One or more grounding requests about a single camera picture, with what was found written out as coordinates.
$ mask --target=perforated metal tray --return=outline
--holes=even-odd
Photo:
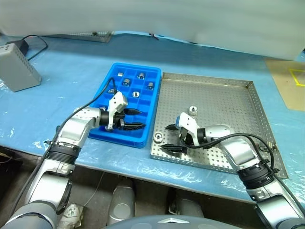
[[[195,119],[201,127],[225,124],[236,133],[251,133],[263,137],[274,148],[274,166],[280,169],[278,175],[288,178],[252,81],[164,73],[154,126],[154,133],[160,131],[164,137],[159,144],[152,139],[151,158],[235,173],[217,147],[188,149],[188,154],[180,156],[160,148],[163,144],[180,144],[177,132],[165,130],[165,127],[175,123],[177,116],[181,112],[188,112],[191,105],[198,107]],[[267,152],[261,153],[263,157],[269,157]]]

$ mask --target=floor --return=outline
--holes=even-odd
[[[23,165],[11,181],[10,188],[0,202],[0,226],[7,221],[14,198],[37,162],[37,157],[27,154],[18,153],[18,156],[15,157],[24,157],[22,159]],[[101,171],[76,167],[72,178],[73,187],[70,202],[83,205],[95,191],[101,174]],[[106,225],[112,193],[123,179],[126,178],[109,173],[104,174],[98,191],[84,209],[84,218],[80,228],[101,229]],[[136,216],[167,213],[167,202],[172,198],[173,188],[141,180],[134,180],[134,183],[136,187]],[[206,218],[245,229],[264,228],[253,205],[186,191],[185,194],[200,203]],[[24,197],[22,197],[19,206],[23,202]]]

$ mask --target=black cable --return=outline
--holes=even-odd
[[[44,42],[44,44],[45,44],[45,46],[44,46],[44,48],[42,48],[41,50],[39,50],[36,54],[34,54],[34,55],[32,55],[29,59],[28,59],[28,61],[29,60],[31,60],[31,59],[33,59],[35,56],[37,56],[39,53],[41,53],[42,51],[44,51],[44,50],[46,50],[47,48],[48,48],[48,44],[46,43],[46,41],[43,39],[43,38],[41,38],[40,36],[37,36],[37,35],[28,35],[28,36],[25,36],[24,38],[22,38],[22,40],[24,40],[24,39],[26,39],[26,38],[28,38],[28,37],[38,37],[40,40],[42,40],[43,42]]]
[[[258,140],[260,140],[267,148],[268,152],[270,153],[270,159],[271,159],[271,166],[269,166],[268,164],[265,164],[265,166],[267,167],[268,171],[276,178],[276,180],[284,187],[284,189],[288,192],[288,194],[291,196],[291,198],[294,200],[294,202],[296,203],[296,205],[299,207],[299,209],[301,210],[301,212],[303,213],[304,217],[305,217],[305,209],[303,208],[303,206],[301,205],[301,203],[297,200],[297,198],[294,196],[294,194],[292,193],[292,191],[285,185],[285,183],[275,174],[274,172],[274,155],[273,155],[273,151],[272,149],[269,147],[269,145],[259,136],[257,135],[253,135],[253,134],[242,134],[242,133],[238,133],[238,134],[231,134],[231,135],[227,135],[225,137],[220,137],[214,141],[208,142],[208,143],[204,143],[201,144],[199,146],[189,146],[187,144],[184,143],[183,139],[180,138],[181,143],[188,147],[188,148],[192,148],[192,149],[198,149],[198,148],[205,148],[205,147],[210,147],[210,146],[214,146],[228,138],[231,137],[235,137],[235,136],[244,136],[246,138],[249,139],[249,141],[251,142],[251,144],[253,145],[258,157],[260,160],[263,160],[262,155],[260,154],[254,140],[251,137],[257,138]]]
[[[112,81],[113,83],[113,88],[114,88],[114,91],[117,92],[117,89],[115,87],[115,81],[113,78],[110,78],[106,85],[103,87],[103,89],[101,90],[101,92],[94,98],[92,99],[90,102],[86,103],[85,105],[83,105],[82,107],[78,108],[76,111],[74,111],[71,115],[69,115],[63,122],[62,124],[60,125],[60,127],[58,128],[58,130],[56,131],[56,134],[54,135],[54,138],[52,139],[52,141],[56,141],[60,131],[62,130],[63,126],[66,124],[66,122],[72,118],[76,113],[78,113],[80,110],[82,110],[83,108],[89,106],[90,104],[92,104],[93,102],[95,102],[100,96],[101,94],[103,94],[103,92],[106,90],[106,88],[108,87],[110,81]],[[44,159],[47,158],[47,156],[49,155],[49,151],[50,151],[50,148],[51,148],[51,144],[49,145],[49,147],[47,148],[47,150],[45,151],[45,153],[43,154],[42,158],[40,159],[39,163],[36,165],[36,167],[34,168],[34,170],[32,171],[31,175],[28,177],[27,181],[25,182],[25,184],[23,185],[21,191],[19,192],[18,196],[16,197],[16,200],[10,210],[10,214],[9,214],[9,218],[14,214],[15,212],[15,209],[18,205],[18,202],[20,201],[20,198],[22,196],[22,194],[24,193],[25,189],[27,188],[27,186],[29,185],[30,181],[34,178],[34,176],[37,174],[38,170],[40,169]]]

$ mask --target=blue plastic tray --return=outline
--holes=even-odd
[[[143,80],[138,79],[140,73],[144,73],[145,78]],[[104,126],[101,126],[92,129],[89,132],[89,137],[126,146],[142,148],[146,145],[149,128],[153,118],[154,107],[157,103],[161,70],[154,67],[115,63],[112,65],[95,96],[99,94],[110,77],[114,78],[117,89],[127,98],[127,108],[136,108],[142,111],[139,115],[126,115],[124,119],[125,122],[141,122],[145,123],[146,126],[139,130],[114,129],[112,131],[107,131]],[[129,86],[124,86],[122,84],[126,78],[130,80]],[[154,84],[152,90],[147,89],[149,82],[153,82]],[[92,104],[92,107],[105,106],[107,108],[109,100],[113,97],[113,94],[108,92],[112,88],[113,84],[110,83],[100,98]],[[133,98],[132,93],[135,91],[140,92],[139,98]]]

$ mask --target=white backdrop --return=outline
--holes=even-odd
[[[143,31],[293,60],[305,47],[305,0],[0,0],[0,31]]]

